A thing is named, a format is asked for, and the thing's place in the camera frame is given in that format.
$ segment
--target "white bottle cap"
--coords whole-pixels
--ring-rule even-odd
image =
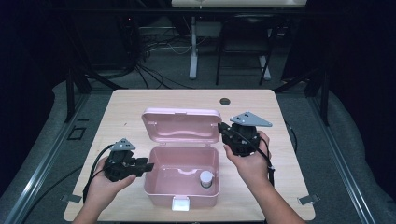
[[[208,189],[210,186],[212,186],[212,179],[213,179],[213,174],[209,171],[203,171],[200,174],[201,178],[201,185],[202,187]]]

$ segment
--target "wooden table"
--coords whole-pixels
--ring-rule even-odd
[[[222,105],[221,98],[230,99]],[[141,115],[147,107],[182,107],[216,109],[222,120],[250,111],[273,123],[273,127],[258,127],[270,137],[272,164],[275,166],[276,189],[288,204],[304,219],[311,220],[315,211],[311,204],[300,205],[297,198],[308,195],[299,164],[286,129],[276,96],[267,90],[121,90],[114,91],[102,122],[92,142],[73,194],[82,196],[92,164],[99,152],[125,137],[135,146],[134,157],[148,157],[158,143],[149,139]],[[102,221],[253,221],[264,216],[234,165],[226,158],[221,140],[214,144],[219,151],[220,193],[214,207],[174,212],[171,207],[152,204],[144,191],[145,177],[137,178],[122,190],[101,214]],[[68,221],[74,219],[82,206],[69,203],[64,212]]]

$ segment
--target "gray carpet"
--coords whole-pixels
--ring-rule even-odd
[[[288,45],[280,41],[274,57],[270,62],[271,81],[258,85],[256,77],[221,77],[218,86],[215,83],[216,55],[214,42],[208,39],[199,48],[198,77],[189,79],[190,54],[176,54],[171,49],[152,51],[143,66],[158,71],[163,76],[163,83],[172,89],[274,89],[282,84],[280,76],[288,53]],[[108,76],[111,72],[102,73]],[[164,88],[164,85],[143,73],[151,89]],[[125,77],[111,79],[113,82],[129,89],[145,89],[147,86],[140,74],[133,71]],[[84,96],[76,92],[77,98],[86,99],[83,107],[78,111],[71,127],[85,128],[80,140],[61,141],[59,155],[53,160],[50,172],[35,196],[38,199],[47,189],[58,180],[83,164],[91,147],[101,117],[106,109],[111,91],[102,83],[91,79],[93,91]],[[312,101],[302,94],[304,84],[293,88],[290,92],[277,95],[282,114],[293,128],[297,139],[297,158],[303,171],[304,179],[310,194],[317,194],[321,199],[314,207],[317,213],[311,223],[361,223],[356,208],[350,199],[345,183],[334,165],[331,145],[322,131],[322,125],[316,118],[318,111],[312,107]],[[52,150],[58,133],[64,128],[66,113],[65,85],[54,88],[56,102],[49,116],[46,126],[37,139],[25,164],[11,183],[0,200],[0,222],[5,223],[10,211],[20,198],[23,189],[34,174],[42,158]],[[353,176],[362,195],[374,214],[377,223],[395,223],[396,205],[389,196],[375,183],[373,176],[364,161],[364,146],[359,131],[352,118],[338,99],[331,95],[329,105],[330,129],[346,158]],[[296,141],[290,132],[290,138]],[[73,191],[79,170],[67,177],[63,182],[49,191],[36,205],[32,213],[26,218],[26,223],[65,223],[64,209],[66,203],[60,198]]]

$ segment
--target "hand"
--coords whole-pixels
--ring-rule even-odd
[[[270,138],[262,131],[258,131],[258,133],[260,137],[269,144]],[[271,159],[271,153],[270,155],[267,155],[267,146],[262,140],[260,141],[259,148],[268,158]],[[248,188],[267,184],[266,182],[269,183],[268,164],[259,152],[256,151],[252,155],[240,157],[235,156],[229,146],[224,145],[224,149],[226,151],[227,158],[236,166],[239,175],[241,175]]]
[[[136,179],[136,175],[129,175],[118,182],[110,181],[103,171],[106,159],[107,157],[99,160],[94,172],[97,175],[90,184],[87,199],[74,223],[95,223],[102,211],[113,202],[117,193],[131,185]]]
[[[105,171],[103,171],[106,159],[107,157],[99,160],[94,172],[97,175],[93,178],[90,184],[87,200],[85,201],[85,204],[95,205],[101,212],[108,207],[120,190],[131,185],[136,179],[135,175],[130,175],[121,181],[110,181],[105,177]]]

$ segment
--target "open lid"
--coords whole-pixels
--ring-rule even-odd
[[[212,144],[219,141],[221,116],[217,110],[150,107],[143,113],[142,120],[155,142]]]

